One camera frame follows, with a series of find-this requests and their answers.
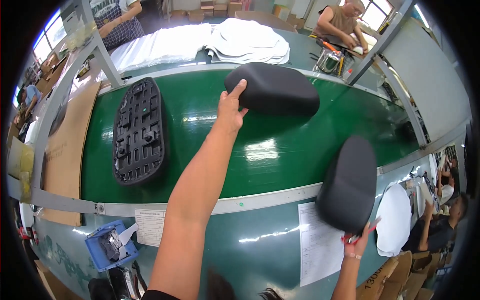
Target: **black seat cushion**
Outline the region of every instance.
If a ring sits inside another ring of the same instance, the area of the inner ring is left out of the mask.
[[[317,196],[320,218],[346,233],[361,233],[375,202],[376,167],[370,143],[349,137],[330,163]]]
[[[241,79],[247,88],[240,95],[240,105],[265,114],[313,116],[320,98],[312,83],[297,70],[263,62],[239,66],[225,78],[230,93]]]

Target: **blue plastic bin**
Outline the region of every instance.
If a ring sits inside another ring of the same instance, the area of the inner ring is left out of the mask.
[[[125,231],[125,225],[123,224],[122,220],[117,220],[117,221],[113,221],[111,223],[102,225],[97,230],[90,233],[85,239],[88,252],[90,252],[90,256],[92,257],[93,263],[95,264],[95,267],[99,272],[103,272],[113,267],[119,266],[138,256],[138,250],[133,244],[132,240],[130,239],[127,245],[125,245],[125,248],[127,250],[127,257],[117,261],[116,263],[112,263],[107,258],[107,256],[105,255],[105,252],[100,246],[100,243],[98,242],[98,239],[104,234],[109,233],[113,229],[116,229],[118,234],[121,234],[123,231]]]

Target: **hand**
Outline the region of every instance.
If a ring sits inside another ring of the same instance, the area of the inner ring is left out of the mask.
[[[103,25],[99,30],[98,33],[100,33],[100,37],[104,38],[106,37],[112,30],[117,27],[117,25],[120,24],[117,19],[108,22],[107,24]]]
[[[351,35],[345,34],[342,37],[342,41],[349,49],[353,49],[357,46],[357,42],[352,38]]]
[[[353,244],[345,244],[344,251],[345,254],[354,253],[356,255],[363,255],[365,251],[365,247],[367,247],[368,242],[368,227],[370,226],[370,222],[368,222],[365,227],[363,228],[362,236],[359,238],[355,245]]]
[[[217,122],[222,123],[222,128],[226,128],[229,132],[238,132],[243,125],[243,116],[248,108],[239,111],[239,97],[246,87],[247,81],[242,79],[230,94],[226,91],[220,94]]]
[[[427,200],[425,200],[425,212],[423,213],[424,216],[431,218],[433,215],[433,203],[430,204]]]

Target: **plaid shirt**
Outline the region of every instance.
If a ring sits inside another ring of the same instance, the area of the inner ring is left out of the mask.
[[[104,15],[100,17],[94,17],[98,29],[122,15],[119,1],[120,0],[116,0],[115,7]],[[143,35],[144,30],[142,29],[142,25],[136,17],[133,17],[131,20],[125,21],[115,27],[106,37],[102,39],[102,41],[105,45],[105,48],[110,50],[135,38],[142,37]]]

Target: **white paper document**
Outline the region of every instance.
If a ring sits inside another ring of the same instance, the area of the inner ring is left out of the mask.
[[[340,271],[344,232],[318,217],[315,202],[299,204],[301,267],[300,286]]]
[[[165,211],[135,209],[135,222],[138,225],[137,242],[158,247],[162,240],[164,221]]]

